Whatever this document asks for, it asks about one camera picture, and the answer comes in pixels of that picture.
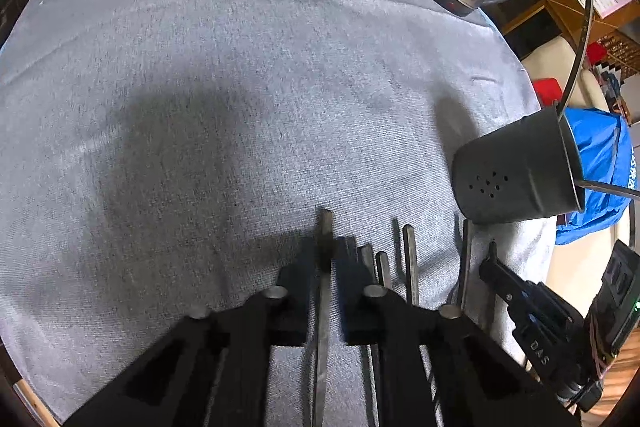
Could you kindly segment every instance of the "red object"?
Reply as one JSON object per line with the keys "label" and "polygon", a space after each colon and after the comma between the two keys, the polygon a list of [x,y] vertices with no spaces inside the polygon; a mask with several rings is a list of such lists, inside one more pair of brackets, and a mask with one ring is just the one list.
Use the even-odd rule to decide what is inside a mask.
{"label": "red object", "polygon": [[541,78],[533,81],[532,84],[542,107],[548,107],[553,105],[554,102],[560,102],[562,99],[562,89],[556,79]]}
{"label": "red object", "polygon": [[591,64],[597,64],[604,60],[607,56],[607,49],[598,42],[592,42],[587,46],[587,57],[589,57],[589,62]]}

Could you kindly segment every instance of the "metal pin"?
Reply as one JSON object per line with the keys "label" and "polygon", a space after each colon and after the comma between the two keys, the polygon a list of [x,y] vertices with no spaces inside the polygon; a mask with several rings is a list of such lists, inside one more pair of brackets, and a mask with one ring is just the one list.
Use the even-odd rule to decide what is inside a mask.
{"label": "metal pin", "polygon": [[[363,247],[359,247],[358,256],[360,258],[360,262],[363,263],[364,266],[366,266],[369,269],[369,272],[371,273],[373,280],[374,281],[378,280],[382,284],[382,275],[380,274],[380,270],[378,270],[378,276],[376,277],[376,267],[374,266],[374,264],[376,263],[373,260],[373,246],[370,243],[367,243]],[[386,273],[388,274],[388,272],[389,272],[389,266],[387,261]],[[379,286],[376,284],[376,285],[366,286],[363,291],[364,295],[369,298],[375,297],[376,292],[379,292],[380,290],[372,290],[372,288],[382,289],[384,290],[384,293],[386,293],[386,288],[384,286]],[[370,354],[371,370],[373,373],[373,387],[376,390],[376,408],[378,409],[377,411],[378,427],[383,427],[382,426],[383,390],[382,390],[382,372],[380,371],[380,350],[378,349],[378,346],[368,346],[368,348],[367,347],[364,347],[364,348],[366,351],[369,351],[369,354]]]}
{"label": "metal pin", "polygon": [[378,272],[378,281],[386,289],[391,290],[391,269],[389,268],[389,256],[385,251],[380,250],[376,254],[376,270]]}
{"label": "metal pin", "polygon": [[402,227],[404,242],[404,269],[406,271],[406,301],[414,306],[420,305],[418,295],[418,253],[415,248],[415,230],[411,225]]}
{"label": "metal pin", "polygon": [[465,309],[466,286],[469,279],[471,266],[471,221],[465,219],[462,222],[462,253],[460,253],[460,271],[458,273],[458,295],[456,305],[461,310]]}
{"label": "metal pin", "polygon": [[197,321],[204,319],[210,314],[211,310],[204,304],[194,304],[189,308],[188,315]]}
{"label": "metal pin", "polygon": [[373,280],[376,280],[376,269],[373,266],[373,247],[371,246],[371,243],[367,243],[366,245],[358,248],[358,257],[360,258],[360,262],[369,270]]}
{"label": "metal pin", "polygon": [[289,291],[284,286],[269,286],[262,293],[268,299],[284,299]]}
{"label": "metal pin", "polygon": [[462,310],[454,304],[443,304],[438,308],[440,316],[446,319],[456,319],[462,317]]}
{"label": "metal pin", "polygon": [[329,357],[329,312],[331,300],[331,262],[334,256],[334,214],[322,209],[318,222],[318,271],[316,298],[316,373],[312,404],[312,427],[321,427],[326,398],[326,368]]}

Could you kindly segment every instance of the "wooden furniture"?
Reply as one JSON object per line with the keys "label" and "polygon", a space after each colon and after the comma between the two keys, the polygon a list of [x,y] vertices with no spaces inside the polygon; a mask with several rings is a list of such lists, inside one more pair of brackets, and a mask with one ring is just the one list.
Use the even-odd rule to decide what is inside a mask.
{"label": "wooden furniture", "polygon": [[4,413],[7,407],[14,409],[14,417],[10,417],[9,425],[14,425],[14,422],[11,422],[13,419],[18,421],[19,425],[60,427],[49,409],[15,368],[13,360],[0,339],[0,417],[2,417],[0,424],[5,418]]}
{"label": "wooden furniture", "polygon": [[620,350],[620,354],[604,378],[602,398],[591,409],[591,414],[604,420],[622,394],[626,391],[636,371],[640,368],[640,330],[632,331]]}
{"label": "wooden furniture", "polygon": [[[540,0],[500,28],[503,35],[513,31],[542,10],[551,16],[562,36],[575,49],[580,39],[584,9],[577,0]],[[640,45],[624,36],[618,28],[640,17],[640,2],[634,0],[611,15],[594,13],[589,43],[599,42],[607,49],[607,62],[622,68],[622,79],[640,71]]]}

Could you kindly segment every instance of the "black mount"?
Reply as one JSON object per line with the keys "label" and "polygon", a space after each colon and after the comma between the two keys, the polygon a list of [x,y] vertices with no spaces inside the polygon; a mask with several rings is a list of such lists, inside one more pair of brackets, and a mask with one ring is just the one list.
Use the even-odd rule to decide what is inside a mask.
{"label": "black mount", "polygon": [[602,287],[585,318],[543,283],[514,274],[498,260],[495,243],[482,261],[480,278],[507,303],[516,326],[513,337],[541,382],[565,404],[575,403],[583,411],[593,407],[602,396],[606,367],[638,322],[638,254],[616,241]]}
{"label": "black mount", "polygon": [[[381,426],[436,427],[437,402],[446,427],[578,427],[554,394],[460,308],[444,305],[430,311],[376,284],[372,259],[359,259],[355,239],[334,239],[324,222],[297,261],[280,270],[275,286],[238,308],[182,319],[65,427],[260,427],[271,346],[306,342],[314,268],[326,275],[332,266],[344,340],[370,346],[376,354],[371,360]],[[329,306],[326,299],[319,302]],[[316,327],[326,323],[317,318]],[[328,341],[323,330],[316,337],[320,343]],[[436,399],[420,346],[429,353]],[[317,349],[322,353],[327,347]],[[322,371],[320,363],[314,409],[324,407],[324,387],[318,382]],[[321,419],[315,410],[314,425]]]}

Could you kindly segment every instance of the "screw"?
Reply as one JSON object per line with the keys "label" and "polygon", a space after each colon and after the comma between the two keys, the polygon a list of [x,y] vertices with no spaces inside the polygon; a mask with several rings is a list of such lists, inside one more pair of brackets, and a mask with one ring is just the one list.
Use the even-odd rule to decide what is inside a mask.
{"label": "screw", "polygon": [[262,293],[268,299],[284,299],[289,291],[284,286],[270,286]]}
{"label": "screw", "polygon": [[438,308],[440,316],[445,319],[456,319],[462,317],[462,310],[453,304],[443,304]]}
{"label": "screw", "polygon": [[386,288],[379,284],[370,284],[369,286],[365,286],[362,293],[364,293],[365,297],[374,299],[386,295]]}

